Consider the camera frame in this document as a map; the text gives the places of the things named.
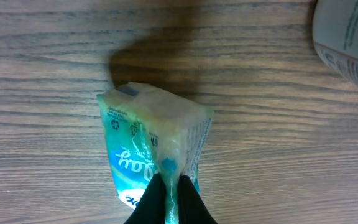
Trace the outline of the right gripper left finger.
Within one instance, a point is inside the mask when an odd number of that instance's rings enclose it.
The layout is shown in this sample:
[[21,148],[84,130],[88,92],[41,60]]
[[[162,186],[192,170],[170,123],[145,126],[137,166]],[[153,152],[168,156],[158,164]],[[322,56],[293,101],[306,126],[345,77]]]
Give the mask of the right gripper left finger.
[[124,224],[164,224],[166,186],[160,174],[149,182],[136,209]]

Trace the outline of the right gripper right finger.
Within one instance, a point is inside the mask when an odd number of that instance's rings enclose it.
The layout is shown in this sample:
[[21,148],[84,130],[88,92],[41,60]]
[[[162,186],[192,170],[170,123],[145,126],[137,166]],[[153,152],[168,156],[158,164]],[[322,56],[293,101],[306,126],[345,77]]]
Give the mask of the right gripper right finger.
[[177,192],[179,224],[218,224],[188,176],[180,176]]

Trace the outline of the small teal white packet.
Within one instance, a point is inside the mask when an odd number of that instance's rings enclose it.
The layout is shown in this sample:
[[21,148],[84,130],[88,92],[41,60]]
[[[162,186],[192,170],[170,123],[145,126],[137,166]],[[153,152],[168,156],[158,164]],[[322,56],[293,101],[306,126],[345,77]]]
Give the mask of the small teal white packet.
[[130,82],[97,96],[119,199],[137,208],[149,182],[167,186],[165,223],[179,223],[181,175],[198,186],[198,161],[214,111],[149,84]]

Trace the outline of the green lid white jar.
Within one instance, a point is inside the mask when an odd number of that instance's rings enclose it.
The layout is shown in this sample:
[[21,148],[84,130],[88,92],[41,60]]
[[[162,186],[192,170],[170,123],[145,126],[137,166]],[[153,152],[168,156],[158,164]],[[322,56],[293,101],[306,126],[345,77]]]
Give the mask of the green lid white jar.
[[321,60],[358,86],[358,0],[318,0],[312,35]]

